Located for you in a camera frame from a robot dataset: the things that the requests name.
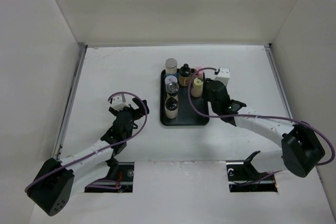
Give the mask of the yellow lid bottle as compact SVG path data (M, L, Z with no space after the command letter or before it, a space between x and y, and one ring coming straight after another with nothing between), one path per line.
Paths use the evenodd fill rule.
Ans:
M191 87L191 96L195 98L199 98L202 96L203 93L203 79L202 78L195 78L192 83Z

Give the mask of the pink lid glass jar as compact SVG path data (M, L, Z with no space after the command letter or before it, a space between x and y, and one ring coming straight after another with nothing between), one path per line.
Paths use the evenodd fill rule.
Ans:
M194 74L195 74L196 78L204 79L204 77L203 77L204 71L202 70L202 67L194 68Z

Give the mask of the black lid white powder jar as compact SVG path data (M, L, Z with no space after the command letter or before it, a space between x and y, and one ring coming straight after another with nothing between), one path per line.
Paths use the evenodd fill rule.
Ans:
M173 97L169 97L164 104L165 115L168 119L174 119L178 115L179 103Z

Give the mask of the black knob lid spice jar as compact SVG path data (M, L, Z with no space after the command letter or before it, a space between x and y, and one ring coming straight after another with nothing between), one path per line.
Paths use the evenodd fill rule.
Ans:
M187 87L191 81L191 68L187 63L182 65L179 70L179 84L183 87Z

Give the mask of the black top grinder bottle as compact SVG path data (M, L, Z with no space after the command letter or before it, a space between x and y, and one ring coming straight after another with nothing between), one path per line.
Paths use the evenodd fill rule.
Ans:
M165 90L167 97L173 97L176 98L178 97L178 92L179 92L179 84L176 82L170 82L166 85Z

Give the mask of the tall jar white beads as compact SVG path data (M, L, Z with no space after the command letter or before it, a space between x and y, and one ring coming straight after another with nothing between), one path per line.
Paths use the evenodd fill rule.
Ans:
M177 74L177 60L169 58L165 61L165 74L167 76L175 76Z

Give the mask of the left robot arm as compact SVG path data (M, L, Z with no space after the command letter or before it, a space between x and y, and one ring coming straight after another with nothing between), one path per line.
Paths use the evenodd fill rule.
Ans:
M134 97L132 101L137 105L133 108L125 104L118 108L109 108L115 120L106 133L89 148L71 157L56 160L46 160L35 179L29 184L25 193L47 215L58 214L68 203L75 180L83 176L90 169L100 163L100 175L106 181L113 181L118 175L118 168L112 165L115 156L126 147L127 141L134 138L133 133L138 128L136 121L147 119L150 113L146 100Z

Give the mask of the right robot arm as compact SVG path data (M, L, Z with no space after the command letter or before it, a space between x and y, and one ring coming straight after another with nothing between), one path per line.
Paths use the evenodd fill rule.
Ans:
M251 180L263 172L288 170L298 177L306 177L324 157L325 151L313 129L303 122L288 118L258 115L246 104L230 98L226 86L206 79L203 97L211 104L219 118L235 127L252 131L279 146L279 149L262 153L253 151L244 160L244 175Z

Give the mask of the black rectangular tray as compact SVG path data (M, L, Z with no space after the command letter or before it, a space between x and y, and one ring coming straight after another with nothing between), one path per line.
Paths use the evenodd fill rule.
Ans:
M188 100L188 87L180 87L178 93L178 114L174 119L169 119L165 114L165 101L167 98L165 91L165 69L160 76L160 121L164 126L204 126L209 122L209 118L197 114L191 107Z

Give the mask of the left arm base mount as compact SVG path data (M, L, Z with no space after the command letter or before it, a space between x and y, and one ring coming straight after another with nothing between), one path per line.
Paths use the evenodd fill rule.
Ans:
M95 179L85 188L85 193L132 193L134 162L119 162L115 158L106 162L109 170L103 178Z

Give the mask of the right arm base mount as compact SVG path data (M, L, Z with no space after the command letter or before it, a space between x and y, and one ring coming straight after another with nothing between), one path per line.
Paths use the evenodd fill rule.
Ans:
M259 153L260 151L255 151L246 159L226 161L231 193L278 192L275 175L284 169L258 171L252 161Z

